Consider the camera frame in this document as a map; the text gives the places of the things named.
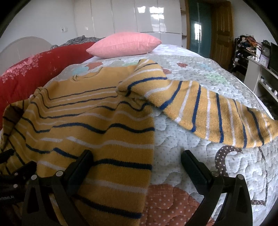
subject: quilted bedspread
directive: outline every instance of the quilted bedspread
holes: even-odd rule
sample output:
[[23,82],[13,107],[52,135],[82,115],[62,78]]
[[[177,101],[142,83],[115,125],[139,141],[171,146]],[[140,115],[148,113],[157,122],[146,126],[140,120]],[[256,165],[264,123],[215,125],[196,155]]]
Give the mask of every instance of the quilted bedspread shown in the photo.
[[[51,81],[96,72],[99,67],[136,65],[143,58],[161,65],[168,79],[197,81],[206,89],[264,111],[247,87],[213,60],[201,57],[145,54],[98,60],[70,65]],[[278,139],[261,147],[236,148],[201,139],[172,121],[158,108],[153,107],[153,112],[153,172],[140,225],[184,225],[202,201],[203,196],[197,193],[181,165],[180,154],[186,149],[211,171],[216,170],[231,177],[239,173],[244,175],[252,203],[253,225],[260,225],[278,197]],[[207,225],[213,225],[224,198],[225,194],[222,194]]]

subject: wooden door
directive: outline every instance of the wooden door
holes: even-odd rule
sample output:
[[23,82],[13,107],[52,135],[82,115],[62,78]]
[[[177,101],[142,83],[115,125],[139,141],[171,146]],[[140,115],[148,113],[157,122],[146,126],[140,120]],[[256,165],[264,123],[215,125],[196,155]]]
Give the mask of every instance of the wooden door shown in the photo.
[[231,2],[212,5],[212,42],[210,58],[228,70],[232,59],[234,42]]

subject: headboard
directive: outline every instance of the headboard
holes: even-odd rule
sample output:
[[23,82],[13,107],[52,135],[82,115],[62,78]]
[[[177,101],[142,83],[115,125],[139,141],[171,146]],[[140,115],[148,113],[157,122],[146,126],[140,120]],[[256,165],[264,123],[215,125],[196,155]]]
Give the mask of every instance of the headboard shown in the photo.
[[19,61],[31,55],[48,51],[51,46],[48,41],[38,37],[24,37],[15,40],[0,53],[0,76]]

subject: television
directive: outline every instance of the television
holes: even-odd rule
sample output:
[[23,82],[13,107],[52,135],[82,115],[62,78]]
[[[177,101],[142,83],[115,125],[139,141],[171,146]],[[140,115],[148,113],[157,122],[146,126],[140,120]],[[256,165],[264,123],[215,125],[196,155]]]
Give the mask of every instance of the television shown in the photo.
[[271,43],[268,68],[278,75],[278,46],[274,43]]

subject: silver bolt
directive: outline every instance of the silver bolt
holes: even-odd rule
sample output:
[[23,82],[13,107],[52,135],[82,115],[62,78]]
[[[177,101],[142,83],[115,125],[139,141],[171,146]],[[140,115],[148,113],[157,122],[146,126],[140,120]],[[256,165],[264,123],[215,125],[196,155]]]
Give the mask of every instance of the silver bolt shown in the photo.
[[32,180],[37,179],[37,175],[36,175],[36,174],[34,174],[33,176],[31,176],[31,179],[32,179]]
[[62,176],[62,175],[63,175],[63,173],[64,173],[64,172],[63,172],[63,171],[61,171],[61,170],[60,170],[60,171],[57,171],[56,176]]
[[244,179],[244,176],[242,174],[238,174],[237,176],[240,180],[243,180]]
[[217,171],[212,171],[211,172],[211,175],[212,176],[215,176],[215,177],[218,177],[219,176],[219,173]]

